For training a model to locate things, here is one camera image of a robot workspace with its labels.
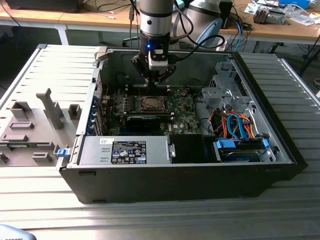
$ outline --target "sticker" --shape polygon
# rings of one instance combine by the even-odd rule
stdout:
[[[100,144],[112,144],[114,140],[114,138],[100,138]]]
[[[146,142],[145,141],[113,141],[111,163],[112,164],[146,164],[147,163]]]

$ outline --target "white table leg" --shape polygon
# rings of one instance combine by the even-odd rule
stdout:
[[[59,24],[59,25],[55,25],[55,29],[58,30],[61,44],[69,45],[68,37],[67,37],[67,26],[65,24]]]

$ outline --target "black cable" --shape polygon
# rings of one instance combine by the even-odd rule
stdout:
[[[312,63],[312,61],[318,56],[320,53],[320,46],[318,49],[312,54],[310,58],[307,59],[307,61],[302,65],[300,71],[299,71],[299,76],[302,76],[304,74],[305,70],[309,67],[309,65]]]
[[[137,6],[136,6],[135,3],[134,3],[134,0],[130,0],[130,3],[131,3],[131,5],[132,5],[132,7],[134,8],[134,10],[136,11],[136,13],[140,16],[140,12],[139,12]]]
[[[12,20],[13,20],[19,27],[21,27],[21,25],[14,19],[14,17],[11,16],[11,14],[5,9],[3,0],[0,0],[0,2],[1,2],[1,6],[2,6],[3,10],[10,16],[10,18],[12,18]]]
[[[117,10],[117,9],[120,9],[120,8],[124,8],[124,7],[130,6],[130,4],[125,4],[125,5],[118,6],[118,7],[112,8],[112,9],[108,9],[108,10],[102,10],[102,11],[99,10],[103,6],[112,5],[112,4],[115,4],[115,3],[113,2],[113,3],[105,3],[105,4],[102,4],[102,5],[99,5],[99,6],[97,6],[97,10],[96,11],[92,11],[92,10],[86,8],[85,4],[82,4],[82,7],[83,7],[83,9],[85,9],[88,12],[91,12],[91,13],[105,13],[105,12],[110,12],[110,11],[113,11],[113,10]]]
[[[1,84],[0,84],[0,88],[2,88],[2,89],[4,89],[4,90],[8,90],[8,89],[6,89],[5,87],[3,87]]]
[[[245,42],[242,43],[241,45],[239,45],[239,46],[238,46],[238,49],[241,48],[242,46],[244,46],[244,48],[246,47],[246,44],[247,44],[247,42],[248,42],[248,36],[250,35],[251,31],[249,31],[249,33],[248,33],[248,30],[245,29],[245,32],[246,32],[246,36],[245,36],[244,39],[242,39],[242,40],[240,41],[240,43],[242,43],[243,41],[245,41]],[[232,45],[232,42],[231,42],[230,44],[229,44],[229,43],[227,43],[227,44],[228,44],[229,46],[226,48],[225,51],[227,51],[229,47],[231,47],[231,50],[232,50],[232,47],[233,47],[233,48],[236,47],[236,45]]]
[[[204,118],[201,118],[200,120],[198,120],[198,122],[202,121],[202,120],[208,120],[209,118],[208,117],[204,117]]]
[[[220,47],[222,46],[223,44],[225,44],[226,40],[223,36],[217,34],[217,35],[211,35],[211,36],[208,36],[206,37],[205,39],[203,39],[194,49],[192,49],[191,52],[189,52],[187,55],[185,55],[184,57],[178,57],[178,61],[182,61],[182,60],[185,60],[187,59],[188,57],[190,57],[198,48],[201,47],[201,45],[203,43],[205,43],[206,41],[208,41],[209,39],[213,39],[213,38],[220,38],[222,40],[221,43],[219,43],[217,46],[215,46],[214,48],[217,48],[217,47]]]
[[[316,78],[313,80],[313,86],[315,86],[316,89],[320,90],[320,79]]]
[[[312,46],[310,52],[306,55],[304,61],[303,61],[303,65],[300,68],[299,71],[299,76],[302,76],[302,74],[304,74],[305,70],[309,67],[309,65],[311,64],[311,62],[318,56],[319,52],[320,52],[320,46],[318,47],[318,49],[312,54],[311,57],[309,57],[310,53],[312,53],[312,51],[314,50],[315,46],[317,45],[318,41],[320,39],[320,34],[317,37],[314,45]]]
[[[190,37],[190,34],[194,31],[194,24],[192,23],[191,19],[188,18],[187,15],[185,15],[185,13],[183,11],[181,11],[181,9],[179,8],[179,5],[177,3],[177,1],[175,0],[174,1],[174,6],[176,7],[176,9],[178,10],[179,12],[179,18],[180,18],[180,21],[181,21],[181,26],[182,26],[182,29],[183,29],[183,32],[185,34],[188,34],[188,36],[186,36],[190,42],[192,42],[194,45],[198,45],[198,43],[196,41],[194,41],[191,37]],[[182,18],[182,15],[188,20],[188,22],[190,23],[190,26],[191,26],[191,30],[190,32],[187,32],[186,28],[185,28],[185,24],[184,24],[184,21],[183,21],[183,18]],[[202,46],[201,45],[201,48],[204,48],[204,49],[214,49],[216,48],[215,46]]]
[[[228,43],[228,41],[226,42],[226,44],[228,44],[228,47],[224,50],[225,52],[226,52],[230,47],[231,47],[230,51],[232,51],[232,47],[235,48],[235,46],[233,46],[233,43],[234,43],[236,37],[240,34],[240,30],[239,30],[237,24],[235,23],[235,22],[237,22],[237,20],[235,20],[233,17],[230,17],[230,18],[233,20],[233,24],[236,25],[237,33],[236,33],[236,35],[234,35],[233,40],[231,41],[230,44]]]
[[[315,43],[313,44],[310,52],[309,52],[308,55],[305,57],[304,62],[305,62],[305,61],[307,60],[307,58],[309,57],[310,53],[314,50],[314,48],[315,48],[315,46],[317,45],[319,39],[320,39],[320,34],[319,34],[318,38],[316,39]]]
[[[112,2],[112,3],[104,3],[104,4],[101,4],[101,5],[97,6],[97,0],[94,0],[94,4],[95,4],[96,10],[98,11],[100,8],[102,8],[102,7],[104,7],[104,6],[117,4],[119,1],[120,1],[120,0],[117,0],[117,1]]]
[[[181,25],[182,25],[182,28],[184,30],[184,33],[186,34],[187,31],[186,31],[186,29],[184,27],[184,23],[183,23],[181,15],[183,15],[187,19],[187,21],[190,23],[191,30],[188,32],[188,34],[189,35],[192,34],[192,32],[194,31],[194,24],[192,23],[191,19],[187,15],[185,15],[185,13],[183,11],[181,11],[181,9],[180,9],[180,7],[179,7],[179,5],[177,3],[177,0],[174,0],[173,4],[176,7],[177,11],[179,12],[179,17],[180,17],[180,21],[181,21]]]
[[[236,15],[236,17],[237,17],[237,19],[238,19],[238,22],[239,22],[239,23],[240,23],[240,25],[242,26],[243,21],[242,21],[241,17],[239,16],[237,9],[235,8],[235,6],[234,6],[234,5],[232,5],[232,7],[233,7],[233,9],[234,9],[234,11],[235,11],[235,14],[234,14],[234,13],[232,13],[232,12],[230,12],[230,13],[231,13],[231,14]]]
[[[185,80],[185,82],[184,82],[184,86],[186,85],[186,83],[189,81],[189,80],[193,80],[193,81],[196,81],[200,86],[204,86],[198,79],[196,79],[195,77],[190,77],[190,78],[188,78],[187,80]]]
[[[300,46],[300,44],[297,44],[297,45],[298,45],[298,47],[299,47],[304,53],[309,54],[309,52],[307,52],[306,50],[304,50],[304,49]]]

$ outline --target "blue latch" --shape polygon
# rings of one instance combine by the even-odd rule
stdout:
[[[265,148],[269,147],[269,142],[267,139],[263,139],[262,140],[263,145],[265,146]]]
[[[218,149],[235,149],[236,144],[235,144],[235,141],[231,139],[219,139],[216,142],[216,147]]]
[[[56,155],[58,156],[58,158],[60,157],[67,158],[70,156],[69,152],[70,152],[70,148],[61,148],[58,150]]]

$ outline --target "wire bundle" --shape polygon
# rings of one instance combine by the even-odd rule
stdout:
[[[230,49],[230,51],[233,50],[233,52],[235,52],[237,49],[241,48],[242,46],[246,46],[247,45],[247,42],[248,42],[248,36],[250,35],[251,31],[250,30],[247,30],[247,29],[244,29],[243,28],[243,20],[241,19],[241,17],[238,15],[238,11],[237,9],[235,8],[235,5],[232,6],[235,13],[233,12],[230,12],[230,16],[229,18],[233,21],[233,23],[236,25],[237,27],[237,33],[236,35],[234,35],[233,37],[233,40],[231,41],[231,43],[226,43],[227,44],[227,48],[224,50],[224,51],[228,51]],[[241,40],[241,37],[243,36],[243,32],[246,32],[246,36],[244,39]],[[239,39],[237,41],[237,43],[234,44],[234,41],[236,39],[236,37],[239,35]]]
[[[219,112],[214,109],[208,122],[212,125],[214,134],[220,138],[239,140],[237,134],[240,134],[241,138],[245,140],[256,138],[253,132],[253,122],[237,112]]]

